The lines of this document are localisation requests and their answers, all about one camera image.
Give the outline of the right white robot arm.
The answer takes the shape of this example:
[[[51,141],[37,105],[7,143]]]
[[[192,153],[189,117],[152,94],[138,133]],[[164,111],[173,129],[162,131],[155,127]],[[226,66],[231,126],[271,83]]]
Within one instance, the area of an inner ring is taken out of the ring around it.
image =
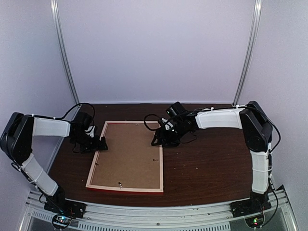
[[[238,128],[252,157],[253,182],[247,209],[257,212],[265,205],[271,172],[270,155],[273,124],[256,101],[229,108],[203,108],[189,111],[180,102],[167,108],[169,119],[159,118],[153,129],[152,146],[177,147],[187,133],[208,128]]]

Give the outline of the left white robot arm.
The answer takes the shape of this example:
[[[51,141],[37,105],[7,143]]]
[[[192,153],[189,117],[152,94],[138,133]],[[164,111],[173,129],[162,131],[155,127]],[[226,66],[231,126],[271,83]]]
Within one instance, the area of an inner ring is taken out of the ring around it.
[[[105,137],[96,135],[96,129],[93,116],[85,112],[78,112],[71,121],[14,112],[1,135],[0,148],[30,183],[51,198],[51,207],[59,214],[64,214],[69,210],[64,189],[36,160],[35,148],[41,151],[46,147],[46,144],[40,145],[39,141],[68,138],[80,148],[81,153],[108,150]]]

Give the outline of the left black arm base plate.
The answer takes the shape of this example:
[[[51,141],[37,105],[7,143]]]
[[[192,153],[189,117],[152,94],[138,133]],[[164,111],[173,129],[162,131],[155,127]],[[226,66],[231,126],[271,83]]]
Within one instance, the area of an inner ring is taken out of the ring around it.
[[[86,204],[65,200],[64,206],[60,207],[59,205],[54,205],[52,202],[47,202],[44,205],[44,209],[71,218],[83,218],[86,211]]]

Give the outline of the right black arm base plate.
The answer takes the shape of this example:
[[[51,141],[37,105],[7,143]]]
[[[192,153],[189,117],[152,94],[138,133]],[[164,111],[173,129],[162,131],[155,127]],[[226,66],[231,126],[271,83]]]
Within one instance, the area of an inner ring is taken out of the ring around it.
[[[247,199],[242,201],[232,202],[230,204],[231,212],[234,218],[248,216],[255,213],[261,213],[262,210],[272,208],[268,200],[261,201],[259,199]]]

